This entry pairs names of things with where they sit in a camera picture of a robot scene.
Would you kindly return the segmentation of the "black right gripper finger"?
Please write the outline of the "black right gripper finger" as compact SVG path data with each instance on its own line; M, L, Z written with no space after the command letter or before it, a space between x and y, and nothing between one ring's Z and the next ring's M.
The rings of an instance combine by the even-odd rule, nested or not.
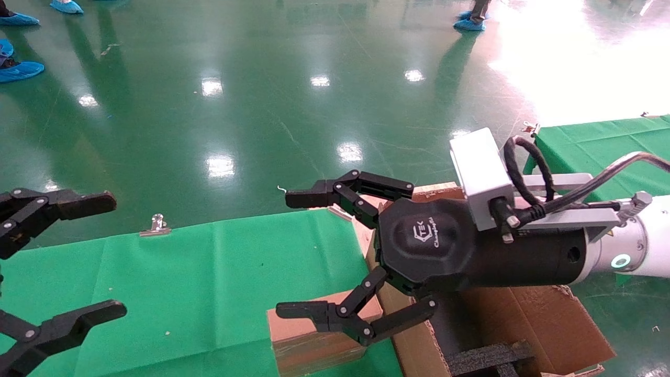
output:
M309 319L317 332L342 332L362 346L370 346L430 319L438 307L427 296L372 322L359 315L387 282L388 272L376 267L339 303L328 301L283 302L276 305L282 319Z
M320 180L307 190L286 191L289 208L322 208L337 205L368 229L378 227L379 210L361 195L395 202L412 198L414 184L397 179L350 170L337 179Z

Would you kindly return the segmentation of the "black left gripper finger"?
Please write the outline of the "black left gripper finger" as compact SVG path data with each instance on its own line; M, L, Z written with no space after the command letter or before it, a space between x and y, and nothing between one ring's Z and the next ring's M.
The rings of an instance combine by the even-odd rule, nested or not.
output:
M10 259L57 220L109 213L117 201L109 191L80 195L73 190L37 192L15 188L1 194L1 258Z
M93 327L125 315L126 306L116 300L62 313L40 325L1 311L1 332L15 340L1 356L1 375L27 376L49 357L81 346Z

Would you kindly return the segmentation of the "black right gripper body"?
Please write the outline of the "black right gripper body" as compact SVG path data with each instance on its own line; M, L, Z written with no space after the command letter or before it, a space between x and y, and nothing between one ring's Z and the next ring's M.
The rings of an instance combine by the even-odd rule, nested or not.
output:
M376 259L404 294L572 284L586 246L582 229L531 230L505 243L497 229L477 229L462 199L402 198L376 229Z

